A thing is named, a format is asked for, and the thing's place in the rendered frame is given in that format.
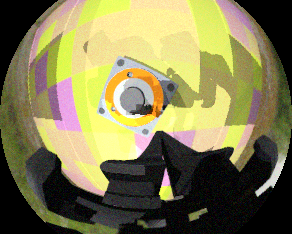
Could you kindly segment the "orange round plate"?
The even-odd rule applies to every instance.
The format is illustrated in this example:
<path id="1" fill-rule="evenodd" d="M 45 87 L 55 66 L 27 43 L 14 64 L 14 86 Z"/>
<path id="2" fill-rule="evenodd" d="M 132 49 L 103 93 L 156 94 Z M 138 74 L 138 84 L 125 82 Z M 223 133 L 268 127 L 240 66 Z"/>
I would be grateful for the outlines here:
<path id="1" fill-rule="evenodd" d="M 129 73 L 132 72 L 132 77 L 129 78 Z M 144 106 L 137 112 L 126 112 L 120 105 L 121 92 L 131 86 L 140 88 L 145 93 Z M 152 73 L 141 70 L 141 68 L 126 68 L 117 72 L 115 77 L 112 77 L 109 85 L 106 87 L 105 102 L 107 110 L 111 113 L 111 116 L 125 126 L 139 127 L 144 126 L 152 119 L 160 117 L 163 95 L 160 82 L 157 81 Z M 146 105 L 151 105 L 150 110 L 147 110 Z M 112 111 L 112 107 L 116 108 L 116 111 Z"/>

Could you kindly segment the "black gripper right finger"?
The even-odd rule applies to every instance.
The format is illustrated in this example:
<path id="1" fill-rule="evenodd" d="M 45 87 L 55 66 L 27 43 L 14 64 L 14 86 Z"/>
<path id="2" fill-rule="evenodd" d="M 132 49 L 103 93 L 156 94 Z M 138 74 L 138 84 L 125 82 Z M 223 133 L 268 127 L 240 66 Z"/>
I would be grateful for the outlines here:
<path id="1" fill-rule="evenodd" d="M 166 162 L 173 199 L 183 197 L 183 191 L 190 186 L 201 168 L 230 159 L 235 147 L 218 148 L 216 151 L 197 152 L 187 147 L 165 131 L 160 131 L 163 161 Z"/>

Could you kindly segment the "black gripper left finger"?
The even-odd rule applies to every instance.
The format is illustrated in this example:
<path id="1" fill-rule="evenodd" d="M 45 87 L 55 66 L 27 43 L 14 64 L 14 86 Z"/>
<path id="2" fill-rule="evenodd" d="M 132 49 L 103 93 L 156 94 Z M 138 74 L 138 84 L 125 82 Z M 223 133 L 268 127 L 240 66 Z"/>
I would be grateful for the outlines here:
<path id="1" fill-rule="evenodd" d="M 158 196 L 167 166 L 162 157 L 161 141 L 161 132 L 156 131 L 139 158 L 125 159 L 125 161 L 121 159 L 102 161 L 100 169 L 107 181 L 114 179 L 114 181 L 122 182 L 153 182 L 156 187 L 156 196 Z"/>

